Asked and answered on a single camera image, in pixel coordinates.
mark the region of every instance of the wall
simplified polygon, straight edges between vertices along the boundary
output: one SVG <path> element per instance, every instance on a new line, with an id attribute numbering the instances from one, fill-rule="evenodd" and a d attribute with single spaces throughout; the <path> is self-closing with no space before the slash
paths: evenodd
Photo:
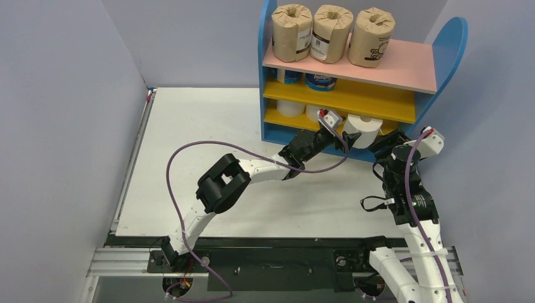
<path id="1" fill-rule="evenodd" d="M 146 88 L 102 3 L 0 1 L 0 302 L 77 302 Z"/>
<path id="2" fill-rule="evenodd" d="M 427 38 L 468 20 L 461 66 L 422 122 L 445 135 L 422 174 L 471 302 L 533 302 L 534 11 L 530 0 L 449 0 Z"/>
<path id="3" fill-rule="evenodd" d="M 263 0 L 103 0 L 149 86 L 258 86 L 257 41 Z M 301 3 L 314 14 L 325 0 Z M 394 37 L 423 42 L 446 0 L 336 0 L 355 16 L 392 12 Z"/>

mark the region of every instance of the yellow shelf board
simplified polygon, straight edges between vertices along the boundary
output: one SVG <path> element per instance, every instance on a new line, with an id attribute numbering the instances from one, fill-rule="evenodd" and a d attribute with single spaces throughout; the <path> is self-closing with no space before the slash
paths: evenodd
<path id="1" fill-rule="evenodd" d="M 338 111 L 338 114 L 347 117 L 346 112 Z M 289 118 L 281 115 L 277 110 L 277 102 L 275 100 L 269 101 L 266 114 L 264 115 L 264 122 L 288 126 L 291 128 L 308 129 L 311 131 L 317 131 L 319 129 L 319 123 L 312 122 L 305 113 L 295 118 Z M 340 125 L 340 127 L 337 129 L 338 133 L 342 133 L 343 127 L 344 124 L 342 123 L 342 125 Z M 397 121 L 383 120 L 381 132 L 383 134 L 387 134 L 397 129 L 397 127 Z"/>
<path id="2" fill-rule="evenodd" d="M 286 85 L 271 78 L 264 88 L 264 97 L 324 106 L 385 120 L 416 121 L 414 92 L 344 79 L 338 79 L 332 91 L 318 92 L 309 88 L 304 80 Z"/>

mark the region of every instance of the blue tissue package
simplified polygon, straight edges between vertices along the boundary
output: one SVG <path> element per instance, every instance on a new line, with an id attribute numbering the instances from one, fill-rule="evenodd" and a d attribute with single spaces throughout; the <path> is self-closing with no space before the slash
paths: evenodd
<path id="1" fill-rule="evenodd" d="M 303 76 L 303 73 L 299 71 L 288 71 L 285 69 L 280 70 L 278 68 L 271 69 L 273 78 L 275 78 L 277 81 L 284 83 L 284 84 L 294 84 L 299 82 L 301 80 L 301 77 Z"/>
<path id="2" fill-rule="evenodd" d="M 305 84 L 313 90 L 330 92 L 334 89 L 337 78 L 322 76 L 320 74 L 306 74 Z"/>

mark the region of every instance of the shelf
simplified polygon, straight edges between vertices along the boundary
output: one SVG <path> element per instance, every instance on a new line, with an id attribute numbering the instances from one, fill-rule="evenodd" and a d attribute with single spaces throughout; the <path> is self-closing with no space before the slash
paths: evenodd
<path id="1" fill-rule="evenodd" d="M 338 79 L 331 92 L 317 92 L 303 80 L 285 85 L 270 79 L 264 88 L 264 97 L 324 106 L 385 120 L 414 123 L 414 92 L 385 86 Z"/>
<path id="2" fill-rule="evenodd" d="M 430 44 L 390 39 L 381 64 L 376 68 L 363 68 L 349 62 L 347 47 L 342 59 L 334 64 L 322 63 L 311 56 L 297 62 L 283 62 L 274 56 L 272 45 L 269 43 L 262 65 L 414 92 L 431 94 L 437 92 L 433 49 Z"/>
<path id="3" fill-rule="evenodd" d="M 345 112 L 338 112 L 341 116 L 347 116 Z M 317 131 L 319 129 L 319 124 L 312 122 L 305 113 L 301 114 L 295 118 L 289 118 L 281 115 L 277 111 L 277 103 L 275 100 L 270 100 L 266 109 L 266 114 L 264 115 L 264 122 L 288 126 L 291 128 L 298 129 L 308 129 L 311 131 Z M 398 123 L 396 121 L 384 120 L 383 126 L 381 128 L 382 133 L 387 134 L 391 131 L 397 129 Z M 338 133 L 341 133 L 343 129 L 343 124 L 337 129 Z"/>

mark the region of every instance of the blue side panel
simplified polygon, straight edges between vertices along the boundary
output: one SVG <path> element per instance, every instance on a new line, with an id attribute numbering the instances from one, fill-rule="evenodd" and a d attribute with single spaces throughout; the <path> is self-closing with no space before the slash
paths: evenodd
<path id="1" fill-rule="evenodd" d="M 289 128 L 282 125 L 277 124 L 271 124 L 266 123 L 266 138 L 264 141 L 271 142 L 271 143 L 277 143 L 282 145 L 287 145 L 288 142 L 290 142 L 295 134 L 299 131 L 297 128 Z M 330 155 L 340 156 L 343 157 L 344 153 L 341 150 L 335 150 L 333 147 L 329 147 L 324 150 L 324 153 L 328 153 Z M 356 148 L 352 148 L 350 150 L 350 158 L 362 160 L 362 161 L 368 161 L 368 162 L 374 162 L 375 157 L 373 156 L 373 153 L 371 153 L 368 150 L 357 150 Z"/>
<path id="2" fill-rule="evenodd" d="M 265 0 L 264 6 L 262 7 L 262 15 L 260 17 L 260 26 L 258 28 L 258 86 L 260 88 L 260 123 L 261 123 L 261 132 L 262 140 L 266 138 L 266 130 L 264 124 L 264 114 L 266 113 L 266 108 L 268 107 L 269 100 L 264 98 L 264 87 L 266 82 L 269 79 L 269 68 L 262 66 L 262 61 L 266 55 L 268 49 L 268 43 L 271 42 L 271 30 L 273 29 L 273 24 L 271 21 L 271 14 L 277 8 L 277 0 Z"/>
<path id="3" fill-rule="evenodd" d="M 468 39 L 468 23 L 462 17 L 454 17 L 448 21 L 433 42 L 433 58 L 435 60 L 435 77 L 438 91 L 434 95 L 414 93 L 416 106 L 416 122 L 408 128 L 407 134 L 414 131 L 422 117 L 429 110 L 438 96 L 457 71 L 461 63 L 466 41 Z"/>

